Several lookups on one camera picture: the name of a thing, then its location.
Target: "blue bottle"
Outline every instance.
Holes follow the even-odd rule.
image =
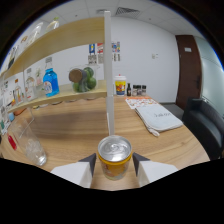
[[[44,90],[47,97],[59,93],[57,74],[53,71],[52,57],[46,58],[45,75],[43,78]]]

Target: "desk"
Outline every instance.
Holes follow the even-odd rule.
[[[62,102],[32,111],[35,120],[31,128],[47,154],[47,162],[41,169],[49,172],[56,166],[75,163],[96,153],[99,142],[108,136],[105,98]],[[127,138],[133,152],[178,169],[209,161],[201,144],[185,126],[155,137],[124,98],[118,96],[114,97],[114,113],[115,134]],[[19,116],[28,117],[28,110]],[[2,140],[2,154],[5,159],[31,164],[19,147],[16,151],[12,149],[6,135]],[[111,181],[104,177],[97,158],[91,188],[120,190],[138,187],[133,159],[126,176]]]

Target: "door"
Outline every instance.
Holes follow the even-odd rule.
[[[177,35],[180,72],[176,105],[185,109],[188,97],[200,98],[202,69],[195,39],[191,35]]]

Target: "white pole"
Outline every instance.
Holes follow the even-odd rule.
[[[109,135],[114,135],[114,97],[113,97],[113,75],[112,75],[112,48],[111,48],[111,12],[104,12],[104,78],[107,81],[107,121]]]

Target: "yellow can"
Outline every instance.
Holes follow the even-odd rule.
[[[120,180],[126,174],[132,156],[130,142],[117,135],[111,135],[100,141],[98,157],[106,178]]]
[[[118,96],[125,95],[126,88],[126,77],[125,76],[115,76],[115,87]]]

